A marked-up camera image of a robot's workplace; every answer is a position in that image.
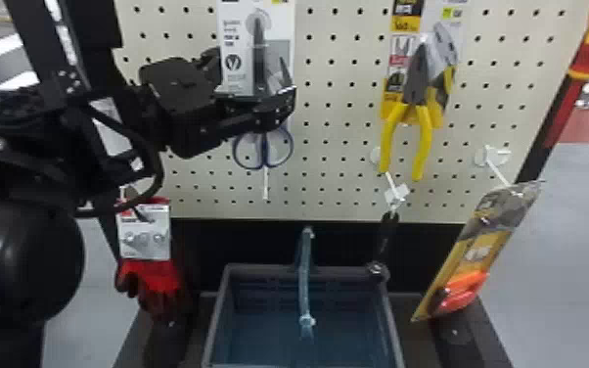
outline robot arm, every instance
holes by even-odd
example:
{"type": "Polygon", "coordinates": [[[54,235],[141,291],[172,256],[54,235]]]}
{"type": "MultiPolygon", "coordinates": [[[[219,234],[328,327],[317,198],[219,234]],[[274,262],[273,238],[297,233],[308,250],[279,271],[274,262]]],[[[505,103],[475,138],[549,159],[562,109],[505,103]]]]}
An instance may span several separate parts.
{"type": "Polygon", "coordinates": [[[145,65],[139,83],[128,85],[112,57],[121,46],[112,0],[65,0],[52,13],[43,0],[6,3],[40,79],[0,93],[0,320],[28,323],[55,315],[77,288],[77,217],[114,214],[152,197],[164,179],[160,151],[188,159],[230,137],[278,128],[295,108],[295,87],[261,98],[215,94],[215,49],[145,65]],[[91,106],[104,98],[120,121],[91,106]],[[131,148],[110,156],[95,121],[131,148]],[[152,185],[131,201],[82,208],[148,177],[152,185]]]}

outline blue scissors handle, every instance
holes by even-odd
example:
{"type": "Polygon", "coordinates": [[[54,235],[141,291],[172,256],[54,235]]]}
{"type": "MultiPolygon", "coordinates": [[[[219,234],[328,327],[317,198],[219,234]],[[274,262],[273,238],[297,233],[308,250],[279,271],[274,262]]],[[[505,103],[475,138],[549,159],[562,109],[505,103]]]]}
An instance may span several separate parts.
{"type": "Polygon", "coordinates": [[[235,160],[235,163],[239,167],[245,168],[247,170],[259,170],[263,167],[278,167],[284,164],[287,160],[289,160],[290,157],[293,155],[293,152],[295,151],[295,141],[293,140],[293,135],[284,126],[279,126],[274,131],[278,132],[285,141],[288,141],[289,149],[288,153],[285,156],[280,158],[278,161],[271,161],[269,157],[269,138],[267,137],[267,133],[260,133],[260,137],[258,138],[259,141],[256,143],[258,162],[256,165],[248,165],[242,162],[238,155],[238,147],[240,146],[242,140],[246,137],[246,135],[241,135],[235,138],[232,145],[233,160],[235,160]]]}

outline plastic basket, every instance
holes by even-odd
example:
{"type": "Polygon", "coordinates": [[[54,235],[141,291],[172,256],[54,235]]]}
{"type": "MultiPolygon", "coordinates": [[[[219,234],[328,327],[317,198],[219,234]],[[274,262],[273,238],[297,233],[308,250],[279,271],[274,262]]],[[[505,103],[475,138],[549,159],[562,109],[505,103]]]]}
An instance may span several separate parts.
{"type": "Polygon", "coordinates": [[[296,270],[229,264],[202,367],[404,367],[383,284],[364,267],[317,267],[309,277],[314,361],[300,345],[296,270]]]}

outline red tool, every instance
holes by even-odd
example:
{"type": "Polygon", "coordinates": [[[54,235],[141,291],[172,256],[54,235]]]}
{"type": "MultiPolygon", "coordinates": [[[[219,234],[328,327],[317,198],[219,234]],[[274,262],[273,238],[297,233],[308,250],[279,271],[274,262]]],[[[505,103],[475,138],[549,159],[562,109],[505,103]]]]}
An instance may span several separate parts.
{"type": "Polygon", "coordinates": [[[582,44],[577,50],[575,59],[566,73],[560,94],[563,94],[560,107],[555,114],[550,130],[544,141],[545,148],[552,148],[557,144],[573,111],[575,101],[580,96],[584,83],[589,81],[589,28],[584,34],[582,44]]]}

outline white pegboard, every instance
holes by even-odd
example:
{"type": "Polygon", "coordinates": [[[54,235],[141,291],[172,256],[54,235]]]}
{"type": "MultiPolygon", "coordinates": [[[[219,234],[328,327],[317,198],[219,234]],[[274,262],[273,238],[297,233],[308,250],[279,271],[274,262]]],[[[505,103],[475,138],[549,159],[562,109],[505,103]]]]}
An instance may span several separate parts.
{"type": "MultiPolygon", "coordinates": [[[[412,193],[403,221],[462,223],[498,184],[472,157],[489,144],[512,151],[500,169],[513,181],[585,29],[589,0],[472,0],[466,41],[445,117],[434,131],[425,178],[410,180],[419,128],[395,132],[391,171],[412,193]]],[[[379,145],[380,96],[388,54],[391,0],[297,0],[290,129],[293,157],[261,173],[240,169],[224,145],[192,160],[163,155],[162,193],[177,217],[378,220],[387,183],[369,160],[379,145]]],[[[172,56],[215,46],[212,0],[117,0],[124,47],[115,51],[128,79],[172,56]]]]}

